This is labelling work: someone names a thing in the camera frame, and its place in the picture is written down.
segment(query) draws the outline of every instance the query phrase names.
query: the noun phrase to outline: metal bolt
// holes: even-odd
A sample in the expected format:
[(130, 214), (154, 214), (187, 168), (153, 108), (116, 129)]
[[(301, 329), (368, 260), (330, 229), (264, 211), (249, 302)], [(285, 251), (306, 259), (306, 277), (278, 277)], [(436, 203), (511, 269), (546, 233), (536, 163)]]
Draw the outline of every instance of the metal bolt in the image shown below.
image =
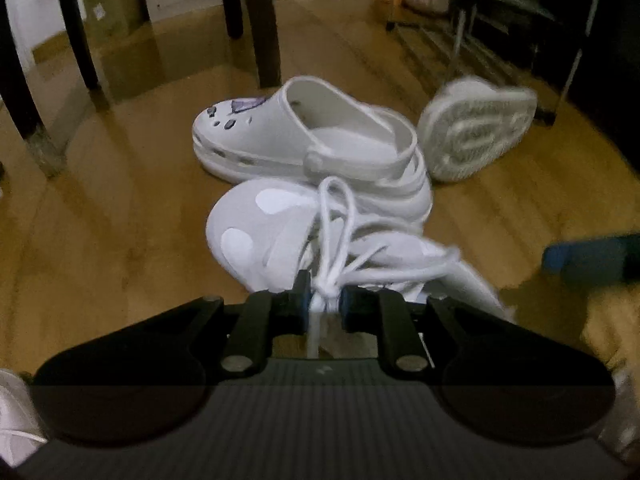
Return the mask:
[(222, 361), (220, 365), (227, 371), (235, 374), (244, 372), (254, 364), (251, 359), (245, 355), (228, 355)]
[(429, 366), (429, 362), (424, 357), (409, 354), (396, 359), (396, 366), (403, 372), (421, 372)]

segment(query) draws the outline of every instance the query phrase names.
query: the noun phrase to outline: white sneaker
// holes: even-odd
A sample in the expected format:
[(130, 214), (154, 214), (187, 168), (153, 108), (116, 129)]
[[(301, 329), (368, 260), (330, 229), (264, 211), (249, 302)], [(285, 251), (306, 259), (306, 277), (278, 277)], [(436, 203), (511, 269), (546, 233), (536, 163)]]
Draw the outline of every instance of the white sneaker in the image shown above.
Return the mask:
[(431, 176), (455, 182), (489, 165), (520, 142), (537, 102), (529, 88), (497, 88), (477, 77), (446, 85), (417, 127)]
[(423, 222), (431, 185), (413, 125), (311, 76), (287, 81), (271, 98), (217, 103), (193, 123), (203, 167), (229, 182), (288, 178), (346, 180), (369, 212)]
[[(456, 248), (422, 238), (400, 219), (359, 213), (353, 191), (334, 176), (318, 189), (271, 178), (243, 182), (213, 207), (206, 235), (216, 260), (251, 292), (288, 290), (298, 271), (309, 269), (312, 314), (337, 312), (345, 285), (387, 286), (415, 301), (429, 282), (441, 294), (507, 318), (493, 288)], [(317, 355), (318, 329), (316, 319), (309, 356)]]
[(11, 371), (0, 369), (0, 456), (16, 467), (46, 441), (27, 385)]

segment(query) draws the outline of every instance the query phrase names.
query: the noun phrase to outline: wooden floor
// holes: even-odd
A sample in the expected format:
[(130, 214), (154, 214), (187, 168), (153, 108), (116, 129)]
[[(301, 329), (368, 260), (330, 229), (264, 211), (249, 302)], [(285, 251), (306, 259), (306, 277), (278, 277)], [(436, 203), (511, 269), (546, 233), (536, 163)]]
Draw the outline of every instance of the wooden floor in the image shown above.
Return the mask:
[[(417, 121), (431, 95), (376, 0), (279, 0), (283, 79), (320, 76)], [(30, 74), (68, 169), (47, 181), (0, 110), (0, 366), (33, 372), (69, 346), (198, 296), (246, 291), (204, 237), (230, 188), (205, 173), (191, 123), (208, 105), (259, 91), (248, 38), (230, 42), (221, 9), (147, 25), (94, 52), (104, 97), (90, 98), (69, 52)], [(556, 240), (640, 228), (640, 185), (612, 144), (570, 105), (551, 129), (464, 182), (435, 186), (427, 236), (455, 244), (524, 326), (580, 344), (581, 291), (538, 272)]]

